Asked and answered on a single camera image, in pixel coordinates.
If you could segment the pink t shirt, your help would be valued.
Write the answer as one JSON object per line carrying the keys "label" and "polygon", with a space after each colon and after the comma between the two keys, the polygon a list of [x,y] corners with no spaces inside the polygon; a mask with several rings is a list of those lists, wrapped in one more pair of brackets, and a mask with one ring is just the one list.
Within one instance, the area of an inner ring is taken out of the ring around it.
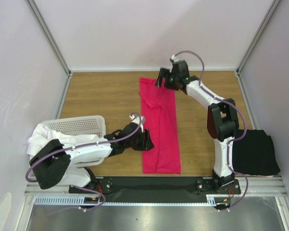
{"label": "pink t shirt", "polygon": [[141,113],[154,148],[142,152],[143,173],[180,174],[175,92],[155,86],[155,80],[141,77]]}

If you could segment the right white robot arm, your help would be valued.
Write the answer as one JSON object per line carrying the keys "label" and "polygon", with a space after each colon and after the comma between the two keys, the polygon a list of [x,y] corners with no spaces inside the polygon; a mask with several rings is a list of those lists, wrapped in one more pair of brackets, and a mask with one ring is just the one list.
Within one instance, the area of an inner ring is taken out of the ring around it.
{"label": "right white robot arm", "polygon": [[207,109],[207,131],[215,145],[215,164],[209,188],[224,193],[235,180],[232,149],[239,128],[235,101],[218,96],[200,78],[191,76],[184,60],[173,62],[172,69],[161,68],[155,86],[180,90]]}

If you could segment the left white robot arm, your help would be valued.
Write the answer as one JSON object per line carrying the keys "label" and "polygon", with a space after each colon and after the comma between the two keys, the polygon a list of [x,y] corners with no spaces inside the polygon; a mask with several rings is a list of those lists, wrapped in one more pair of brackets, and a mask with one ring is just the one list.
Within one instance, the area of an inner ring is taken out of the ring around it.
{"label": "left white robot arm", "polygon": [[122,154],[126,149],[149,151],[155,146],[148,129],[139,119],[103,137],[97,135],[65,135],[38,124],[27,140],[30,172],[42,190],[56,185],[76,185],[90,193],[96,180],[88,170],[105,158]]}

